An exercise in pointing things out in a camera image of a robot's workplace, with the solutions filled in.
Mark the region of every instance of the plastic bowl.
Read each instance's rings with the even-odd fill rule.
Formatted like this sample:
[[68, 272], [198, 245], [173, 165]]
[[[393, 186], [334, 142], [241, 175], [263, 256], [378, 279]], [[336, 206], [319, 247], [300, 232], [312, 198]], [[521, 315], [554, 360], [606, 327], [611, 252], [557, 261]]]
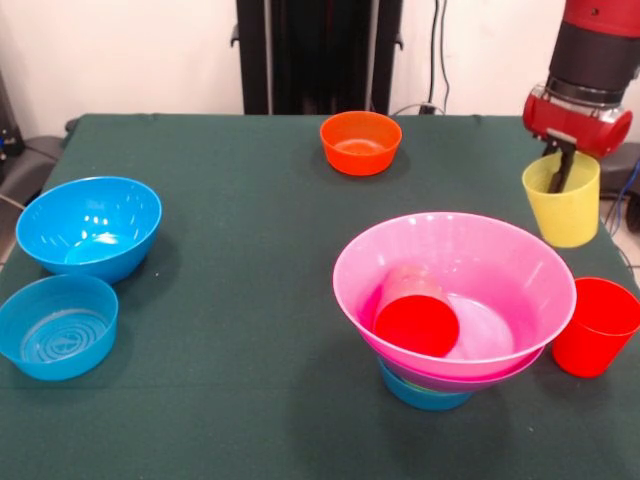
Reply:
[[[408, 262], [428, 268], [450, 293], [460, 334], [444, 357], [399, 348], [371, 331], [382, 280]], [[564, 329], [576, 303], [571, 271], [542, 240], [493, 218], [453, 212], [398, 217], [361, 233], [340, 254], [333, 288], [384, 360], [456, 380], [514, 368]]]
[[36, 198], [20, 216], [16, 238], [50, 272], [114, 283], [140, 264], [161, 218], [160, 198], [146, 185], [129, 178], [85, 178]]
[[386, 115], [344, 112], [325, 120], [320, 138], [333, 168], [348, 175], [375, 175], [391, 165], [402, 130]]
[[431, 412], [444, 412], [459, 407], [473, 395], [473, 393], [468, 392], [436, 392], [411, 385], [393, 373], [384, 362], [381, 360], [378, 360], [378, 362], [380, 364], [382, 380], [389, 391], [399, 400], [414, 408]]
[[91, 370], [116, 338], [118, 298], [98, 278], [58, 275], [0, 308], [0, 352], [27, 375], [66, 380]]
[[455, 378], [438, 377], [435, 375], [426, 375], [424, 373], [418, 373], [407, 367], [403, 367], [393, 361], [387, 359], [385, 364], [389, 370], [395, 373], [400, 378], [421, 388], [428, 388], [436, 390], [438, 392], [477, 392], [489, 388], [498, 383], [502, 383], [511, 377], [518, 375], [525, 371], [533, 363], [540, 358], [544, 347], [539, 348], [535, 352], [527, 355], [520, 363], [506, 372], [501, 372], [496, 375], [487, 375], [485, 377], [468, 378], [459, 380]]

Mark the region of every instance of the yellow cup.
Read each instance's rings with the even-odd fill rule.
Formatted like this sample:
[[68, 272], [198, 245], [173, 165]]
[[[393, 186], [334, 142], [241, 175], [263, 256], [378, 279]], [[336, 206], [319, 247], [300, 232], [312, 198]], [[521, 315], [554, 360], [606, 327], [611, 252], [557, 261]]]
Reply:
[[552, 246], [579, 247], [598, 231], [600, 164], [576, 152], [561, 193], [547, 193], [560, 168], [560, 153], [539, 158], [522, 174], [522, 184], [542, 237]]

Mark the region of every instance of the green tablecloth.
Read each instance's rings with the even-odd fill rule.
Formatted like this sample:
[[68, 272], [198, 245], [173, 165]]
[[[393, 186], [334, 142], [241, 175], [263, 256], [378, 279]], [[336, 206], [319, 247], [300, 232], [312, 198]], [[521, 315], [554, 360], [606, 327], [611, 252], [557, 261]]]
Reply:
[[[542, 146], [517, 118], [400, 118], [395, 163], [347, 178], [319, 117], [88, 116], [49, 186], [137, 178], [165, 217], [116, 286], [116, 345], [87, 375], [39, 383], [0, 359], [0, 478], [638, 479], [638, 341], [579, 380], [548, 352], [449, 413], [405, 406], [340, 312], [334, 260], [357, 233], [426, 210], [536, 231], [520, 185]], [[633, 287], [601, 229], [562, 252]], [[0, 299], [45, 272], [15, 251]]]

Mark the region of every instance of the blue bowl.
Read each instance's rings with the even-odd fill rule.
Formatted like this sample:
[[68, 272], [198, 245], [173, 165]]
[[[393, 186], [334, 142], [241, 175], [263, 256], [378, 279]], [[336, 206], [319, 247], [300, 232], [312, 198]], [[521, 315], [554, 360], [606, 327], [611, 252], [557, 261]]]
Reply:
[[387, 388], [398, 399], [414, 408], [432, 412], [443, 412], [459, 407], [473, 395], [473, 392], [444, 393], [418, 387], [398, 377], [387, 368], [381, 359], [378, 359], [378, 363], [380, 364], [382, 379]]
[[0, 352], [27, 375], [66, 380], [91, 370], [116, 338], [118, 297], [102, 280], [58, 275], [0, 308]]
[[155, 240], [162, 203], [146, 185], [120, 177], [65, 183], [36, 198], [16, 227], [20, 247], [53, 273], [115, 283]]

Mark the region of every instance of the cup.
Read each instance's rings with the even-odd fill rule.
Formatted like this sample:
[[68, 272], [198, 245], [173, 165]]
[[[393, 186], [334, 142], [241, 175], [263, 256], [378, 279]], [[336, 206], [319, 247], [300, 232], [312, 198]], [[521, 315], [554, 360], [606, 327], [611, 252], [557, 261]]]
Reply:
[[640, 329], [640, 303], [625, 288], [602, 278], [579, 278], [576, 290], [573, 318], [551, 351], [566, 372], [597, 377]]
[[442, 357], [458, 341], [460, 325], [433, 275], [418, 265], [401, 265], [382, 283], [373, 333], [405, 350]]
[[558, 168], [560, 153], [539, 158], [525, 169], [522, 184], [542, 237], [554, 247], [579, 247], [598, 231], [600, 165], [576, 152], [564, 190], [547, 193]]

